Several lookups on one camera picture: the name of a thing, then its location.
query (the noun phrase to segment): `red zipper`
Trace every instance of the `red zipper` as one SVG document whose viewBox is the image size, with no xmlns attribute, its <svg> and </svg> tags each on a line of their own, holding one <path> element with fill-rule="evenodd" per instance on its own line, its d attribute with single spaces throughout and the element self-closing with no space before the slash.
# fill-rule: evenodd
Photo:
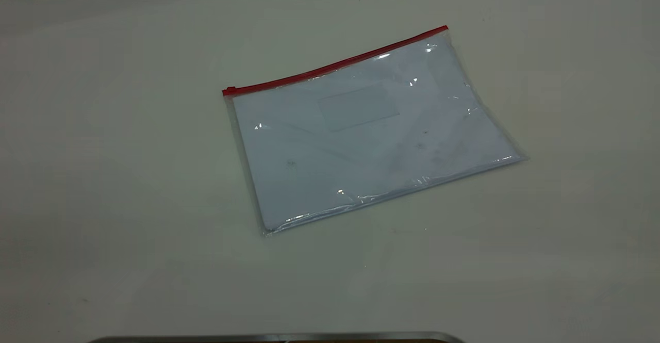
<svg viewBox="0 0 660 343">
<path fill-rule="evenodd" d="M 354 56 L 348 59 L 344 59 L 343 61 L 338 61 L 337 63 L 333 63 L 331 65 L 323 66 L 322 68 L 316 68 L 316 70 L 311 70 L 307 71 L 305 73 L 299 73 L 298 75 L 293 75 L 289 77 L 285 77 L 283 79 L 279 80 L 273 80 L 269 81 L 267 83 L 262 83 L 262 84 L 257 84 L 257 85 L 250 85 L 249 87 L 241 87 L 241 88 L 236 88 L 236 87 L 228 87 L 227 89 L 224 89 L 222 91 L 223 96 L 238 96 L 241 94 L 248 94 L 250 92 L 257 92 L 257 91 L 264 91 L 268 89 L 273 89 L 276 87 L 282 87 L 284 85 L 289 85 L 289 84 L 294 84 L 298 83 L 304 80 L 308 80 L 314 77 L 319 77 L 321 75 L 325 75 L 326 73 L 330 73 L 332 71 L 337 71 L 340 68 L 344 68 L 346 66 L 350 66 L 353 64 L 356 64 L 358 62 L 364 61 L 365 59 L 369 59 L 375 56 L 379 56 L 381 54 L 391 52 L 394 49 L 397 49 L 399 47 L 403 47 L 408 44 L 412 44 L 413 42 L 417 42 L 419 40 L 424 40 L 425 38 L 432 37 L 433 35 L 436 35 L 438 33 L 441 33 L 442 31 L 448 30 L 449 28 L 447 26 L 442 26 L 438 28 L 434 28 L 433 30 L 426 31 L 422 34 L 419 34 L 415 37 L 408 38 L 406 40 L 401 40 L 399 42 L 396 42 L 394 44 L 390 44 L 384 47 L 381 47 L 380 49 L 372 50 L 370 52 L 366 52 L 364 54 L 360 54 L 359 56 Z"/>
</svg>

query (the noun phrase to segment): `metal edge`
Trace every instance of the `metal edge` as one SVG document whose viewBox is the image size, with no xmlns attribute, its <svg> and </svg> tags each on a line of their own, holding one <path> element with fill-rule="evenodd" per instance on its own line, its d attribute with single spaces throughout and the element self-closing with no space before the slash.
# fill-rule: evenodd
<svg viewBox="0 0 660 343">
<path fill-rule="evenodd" d="M 459 338 L 440 332 L 400 333 L 305 333 L 220 336 L 108 336 L 89 343 L 212 343 L 223 341 L 297 341 L 297 340 L 399 340 L 432 339 L 447 343 L 465 343 Z"/>
</svg>

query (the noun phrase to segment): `zipper pouch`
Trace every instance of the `zipper pouch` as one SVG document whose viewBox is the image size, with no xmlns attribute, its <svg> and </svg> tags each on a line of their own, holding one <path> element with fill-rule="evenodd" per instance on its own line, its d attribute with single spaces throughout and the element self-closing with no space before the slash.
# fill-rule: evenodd
<svg viewBox="0 0 660 343">
<path fill-rule="evenodd" d="M 524 159 L 472 91 L 448 33 L 223 91 L 268 232 Z"/>
</svg>

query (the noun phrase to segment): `zipper track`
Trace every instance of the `zipper track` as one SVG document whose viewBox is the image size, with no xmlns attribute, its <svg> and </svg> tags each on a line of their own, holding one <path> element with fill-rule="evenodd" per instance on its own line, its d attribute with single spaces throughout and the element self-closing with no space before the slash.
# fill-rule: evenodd
<svg viewBox="0 0 660 343">
<path fill-rule="evenodd" d="M 304 73 L 299 73 L 298 75 L 293 75 L 289 77 L 284 77 L 283 79 L 278 79 L 278 80 L 273 80 L 269 81 L 267 83 L 262 83 L 262 84 L 256 84 L 256 85 L 250 85 L 249 87 L 228 87 L 227 89 L 224 89 L 222 91 L 222 95 L 226 97 L 234 97 L 234 96 L 239 96 L 242 94 L 248 94 L 251 92 L 257 92 L 257 91 L 264 91 L 268 89 L 273 89 L 276 87 L 282 87 L 285 85 L 290 85 L 290 84 L 295 84 L 299 83 L 304 80 L 309 80 L 314 77 L 319 77 L 321 75 L 325 75 L 327 73 L 330 73 L 332 71 L 337 71 L 340 68 L 344 68 L 353 64 L 356 64 L 358 62 L 364 61 L 365 59 L 369 59 L 375 56 L 379 56 L 381 54 L 390 52 L 394 49 L 397 49 L 399 47 L 403 47 L 408 44 L 412 44 L 413 42 L 417 42 L 419 40 L 424 40 L 425 38 L 432 37 L 433 35 L 436 35 L 438 33 L 441 33 L 443 31 L 448 30 L 449 28 L 447 26 L 441 26 L 438 28 L 434 28 L 433 30 L 426 31 L 422 34 L 419 34 L 415 37 L 408 38 L 406 40 L 401 40 L 399 42 L 396 42 L 394 44 L 390 44 L 384 47 L 381 47 L 380 49 L 372 50 L 370 52 L 366 52 L 363 54 L 360 54 L 358 56 L 354 56 L 351 58 L 344 59 L 343 61 L 338 61 L 337 63 L 332 63 L 327 66 L 323 66 L 321 68 L 316 68 L 316 70 L 311 70 L 307 71 Z"/>
</svg>

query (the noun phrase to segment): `table surface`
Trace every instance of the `table surface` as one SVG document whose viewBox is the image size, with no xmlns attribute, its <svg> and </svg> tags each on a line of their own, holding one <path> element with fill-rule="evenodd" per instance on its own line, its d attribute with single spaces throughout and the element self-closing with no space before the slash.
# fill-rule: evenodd
<svg viewBox="0 0 660 343">
<path fill-rule="evenodd" d="M 2 341 L 660 341 L 660 0 L 2 0 L 0 17 Z M 443 24 L 531 159 L 264 237 L 221 89 Z"/>
</svg>

